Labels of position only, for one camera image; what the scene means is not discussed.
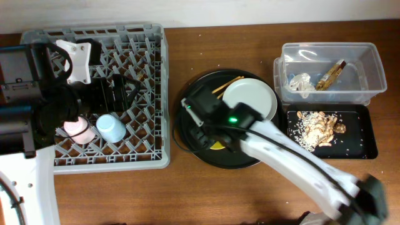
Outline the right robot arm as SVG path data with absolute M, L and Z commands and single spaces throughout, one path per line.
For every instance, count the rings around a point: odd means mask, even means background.
M 251 106 L 229 107 L 206 86 L 182 98 L 181 105 L 208 138 L 267 164 L 319 206 L 320 213 L 305 213 L 300 224 L 380 225 L 388 218 L 380 180 L 369 175 L 362 181 L 324 162 Z

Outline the brown food scraps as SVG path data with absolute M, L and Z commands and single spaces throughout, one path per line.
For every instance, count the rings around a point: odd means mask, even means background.
M 317 147 L 331 147 L 336 134 L 344 134 L 346 126 L 337 114 L 322 111 L 297 111 L 298 122 L 292 132 L 294 140 L 305 150 L 313 152 Z

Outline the yellow bowl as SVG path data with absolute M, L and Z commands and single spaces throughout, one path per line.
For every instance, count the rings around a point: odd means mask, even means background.
M 222 149 L 224 149 L 225 148 L 225 146 L 223 146 L 220 142 L 215 142 L 211 147 L 210 147 L 210 149 L 211 150 L 215 150 L 215 151 L 218 151 L 218 150 L 222 150 Z

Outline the brown gold snack wrapper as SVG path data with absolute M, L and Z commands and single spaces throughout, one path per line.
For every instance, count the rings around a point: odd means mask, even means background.
M 327 90 L 342 73 L 346 66 L 345 60 L 339 60 L 316 84 L 317 91 Z

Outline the grey round plate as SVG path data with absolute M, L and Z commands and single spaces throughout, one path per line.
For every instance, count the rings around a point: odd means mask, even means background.
M 239 103 L 247 104 L 268 120 L 271 120 L 278 110 L 278 99 L 274 91 L 265 82 L 254 78 L 234 82 L 226 89 L 222 100 L 230 108 Z

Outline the white tissue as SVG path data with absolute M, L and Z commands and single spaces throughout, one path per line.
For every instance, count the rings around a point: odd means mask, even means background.
M 292 91 L 300 91 L 300 96 L 303 99 L 306 99 L 309 97 L 308 91 L 315 91 L 315 85 L 313 85 L 311 82 L 311 77 L 307 73 L 301 73 L 298 75 L 295 75 L 291 80 L 290 83 L 288 84 L 288 89 Z

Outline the wooden chopstick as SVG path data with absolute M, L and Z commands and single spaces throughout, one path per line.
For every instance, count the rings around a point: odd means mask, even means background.
M 225 93 L 225 91 L 226 91 L 226 89 L 227 89 L 228 87 L 226 87 L 226 88 L 224 88 L 223 90 L 221 90 L 221 91 L 219 91 L 219 92 L 216 93 L 216 94 L 218 94 L 218 96 L 217 96 L 218 99 L 221 99 L 221 98 L 223 97 L 223 95 L 224 95 L 224 93 Z
M 217 92 L 219 92 L 219 91 L 223 90 L 224 88 L 228 87 L 228 86 L 229 86 L 230 84 L 232 84 L 233 82 L 235 82 L 235 81 L 237 81 L 237 80 L 240 80 L 240 79 L 242 79 L 242 78 L 243 78 L 243 76 L 235 77 L 234 79 L 232 79 L 232 80 L 228 81 L 227 83 L 225 83 L 225 84 L 219 86 L 218 88 L 214 89 L 214 90 L 212 91 L 212 94 L 216 94 Z

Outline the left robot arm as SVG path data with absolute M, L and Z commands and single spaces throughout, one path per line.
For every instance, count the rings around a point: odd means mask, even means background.
M 141 82 L 116 73 L 92 78 L 101 43 L 22 44 L 1 48 L 1 201 L 16 224 L 59 224 L 54 188 L 56 129 L 86 113 L 126 111 Z

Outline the blue plastic cup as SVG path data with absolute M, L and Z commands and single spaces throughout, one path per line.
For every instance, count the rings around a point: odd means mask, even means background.
M 117 143 L 126 135 L 125 125 L 110 114 L 103 114 L 96 121 L 96 128 L 103 139 L 109 143 Z

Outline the pink plastic cup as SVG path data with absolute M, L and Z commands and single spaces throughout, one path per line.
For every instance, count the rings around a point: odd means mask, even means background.
M 85 117 L 78 117 L 76 122 L 64 122 L 64 130 L 68 136 L 78 144 L 88 144 L 95 138 L 91 125 Z

